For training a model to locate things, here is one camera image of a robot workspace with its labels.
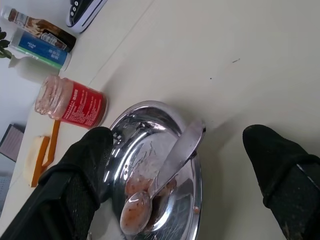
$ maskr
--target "red label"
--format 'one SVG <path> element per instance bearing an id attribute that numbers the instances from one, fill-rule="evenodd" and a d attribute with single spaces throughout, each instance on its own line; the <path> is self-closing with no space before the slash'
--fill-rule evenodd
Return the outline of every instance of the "red label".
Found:
<path id="1" fill-rule="evenodd" d="M 101 115 L 103 104 L 102 93 L 74 82 L 68 107 L 61 120 L 90 129 Z"/>

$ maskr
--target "black fabric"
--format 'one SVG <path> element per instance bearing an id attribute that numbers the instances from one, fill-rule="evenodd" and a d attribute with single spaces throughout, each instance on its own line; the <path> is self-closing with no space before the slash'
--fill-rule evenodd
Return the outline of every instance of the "black fabric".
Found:
<path id="1" fill-rule="evenodd" d="M 320 159 L 263 125 L 243 131 L 263 202 L 288 240 L 318 240 Z"/>
<path id="2" fill-rule="evenodd" d="M 88 131 L 41 177 L 1 240 L 85 240 L 112 147 L 108 128 Z"/>

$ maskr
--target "white table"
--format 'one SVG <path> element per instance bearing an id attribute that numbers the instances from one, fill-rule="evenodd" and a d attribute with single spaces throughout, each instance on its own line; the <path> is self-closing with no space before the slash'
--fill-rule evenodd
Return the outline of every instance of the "white table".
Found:
<path id="1" fill-rule="evenodd" d="M 103 126 L 144 100 L 165 102 L 187 121 L 203 118 L 198 239 L 283 240 L 262 204 L 242 131 L 265 124 L 320 155 L 319 8 L 316 0 L 108 0 L 61 75 L 109 96 Z M 21 174 L 31 139 L 51 125 L 30 112 L 0 234 L 33 190 Z M 62 123 L 55 162 L 85 132 Z M 107 202 L 96 213 L 94 239 L 113 240 L 100 221 L 109 212 Z"/>

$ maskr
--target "spoon handle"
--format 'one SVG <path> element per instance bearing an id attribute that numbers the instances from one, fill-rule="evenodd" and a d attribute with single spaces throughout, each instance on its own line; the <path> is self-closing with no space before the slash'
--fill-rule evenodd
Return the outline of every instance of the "spoon handle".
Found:
<path id="1" fill-rule="evenodd" d="M 194 120 L 175 142 L 166 157 L 157 176 L 148 188 L 153 199 L 161 189 L 179 172 L 197 150 L 206 132 L 206 125 L 201 119 Z"/>

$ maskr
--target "bottle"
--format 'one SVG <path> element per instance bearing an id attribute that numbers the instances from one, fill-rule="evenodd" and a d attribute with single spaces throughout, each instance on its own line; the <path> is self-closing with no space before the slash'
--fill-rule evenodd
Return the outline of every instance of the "bottle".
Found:
<path id="1" fill-rule="evenodd" d="M 9 22 L 17 24 L 20 28 L 31 33 L 35 37 L 68 53 L 76 44 L 77 39 L 75 36 L 72 36 L 70 33 L 67 33 L 44 19 L 29 17 L 9 6 L 4 6 L 2 8 L 1 16 Z"/>
<path id="2" fill-rule="evenodd" d="M 103 123 L 107 106 L 102 92 L 51 75 L 43 82 L 34 109 L 54 120 L 92 129 Z"/>
<path id="3" fill-rule="evenodd" d="M 12 55 L 8 67 L 15 68 L 21 78 L 37 84 L 42 84 L 49 75 L 59 74 L 59 70 L 55 67 L 29 56 L 19 59 Z"/>
<path id="4" fill-rule="evenodd" d="M 15 31 L 10 48 L 61 71 L 66 70 L 71 60 L 71 53 L 52 46 L 20 28 Z"/>

